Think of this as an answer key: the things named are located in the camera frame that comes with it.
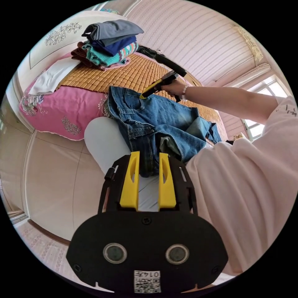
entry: window frame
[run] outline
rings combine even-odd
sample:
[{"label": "window frame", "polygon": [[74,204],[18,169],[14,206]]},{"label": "window frame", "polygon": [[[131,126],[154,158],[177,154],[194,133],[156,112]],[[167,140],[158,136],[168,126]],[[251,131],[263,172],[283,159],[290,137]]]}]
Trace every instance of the window frame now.
[{"label": "window frame", "polygon": [[[270,89],[270,85],[272,85],[272,84],[274,84],[274,83],[278,83],[278,85],[283,89],[283,91],[285,92],[285,94],[288,95],[288,91],[285,90],[285,88],[284,88],[284,86],[283,86],[282,84],[280,84],[280,80],[278,79],[278,77],[277,77],[276,75],[270,76],[269,78],[272,78],[272,81],[271,81],[270,83],[267,83],[267,84],[266,84],[266,83],[264,82],[264,81],[266,80],[266,79],[265,79],[265,80],[263,80],[261,83],[256,84],[254,87],[248,89],[248,91],[250,91],[250,92],[254,92],[254,93],[258,93],[258,92],[260,92],[260,91],[266,89],[266,90],[268,90],[268,91],[270,92],[270,94],[271,94],[272,96],[276,96],[276,95],[273,93],[273,91]],[[254,127],[256,127],[256,126],[258,126],[258,125],[260,125],[260,123],[255,123],[255,124],[252,124],[252,125],[249,126],[249,125],[246,123],[245,119],[241,119],[241,121],[242,121],[242,123],[243,123],[243,125],[244,125],[244,128],[245,128],[245,130],[246,130],[246,132],[247,132],[247,135],[248,135],[248,137],[249,137],[249,140],[250,140],[251,142],[252,142],[252,141],[255,141],[256,139],[258,139],[258,138],[262,135],[262,134],[259,134],[259,135],[255,136],[255,137],[253,137],[252,134],[251,134],[251,129],[254,128]]]}]

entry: bracelet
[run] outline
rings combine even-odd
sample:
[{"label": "bracelet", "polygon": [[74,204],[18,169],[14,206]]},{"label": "bracelet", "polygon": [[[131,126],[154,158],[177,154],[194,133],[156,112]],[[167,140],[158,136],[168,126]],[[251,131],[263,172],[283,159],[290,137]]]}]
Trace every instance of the bracelet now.
[{"label": "bracelet", "polygon": [[185,92],[186,92],[186,89],[188,88],[188,86],[185,86],[183,91],[182,91],[182,101],[186,102],[187,99],[185,99]]}]

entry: white t-shirt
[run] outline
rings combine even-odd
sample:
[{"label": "white t-shirt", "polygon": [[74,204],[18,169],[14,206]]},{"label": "white t-shirt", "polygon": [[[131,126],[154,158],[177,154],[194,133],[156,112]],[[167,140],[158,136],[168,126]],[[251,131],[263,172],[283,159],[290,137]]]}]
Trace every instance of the white t-shirt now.
[{"label": "white t-shirt", "polygon": [[297,105],[292,97],[276,100],[259,139],[220,142],[187,164],[198,215],[217,229],[226,247],[226,274],[244,272],[266,252],[297,196]]}]

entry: pink blanket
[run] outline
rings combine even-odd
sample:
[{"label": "pink blanket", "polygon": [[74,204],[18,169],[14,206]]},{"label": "pink blanket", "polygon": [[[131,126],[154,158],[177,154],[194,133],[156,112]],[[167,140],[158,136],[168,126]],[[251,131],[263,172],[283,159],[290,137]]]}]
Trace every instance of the pink blanket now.
[{"label": "pink blanket", "polygon": [[25,90],[20,102],[20,111],[36,130],[79,141],[84,139],[89,122],[104,116],[107,94],[61,86],[53,94],[31,96],[28,93],[36,80]]}]

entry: white towel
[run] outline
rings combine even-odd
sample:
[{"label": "white towel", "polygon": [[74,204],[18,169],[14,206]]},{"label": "white towel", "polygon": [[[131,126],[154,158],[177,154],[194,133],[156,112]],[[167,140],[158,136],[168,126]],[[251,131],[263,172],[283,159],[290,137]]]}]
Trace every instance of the white towel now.
[{"label": "white towel", "polygon": [[58,60],[39,76],[29,95],[53,94],[58,84],[80,63],[71,57]]}]

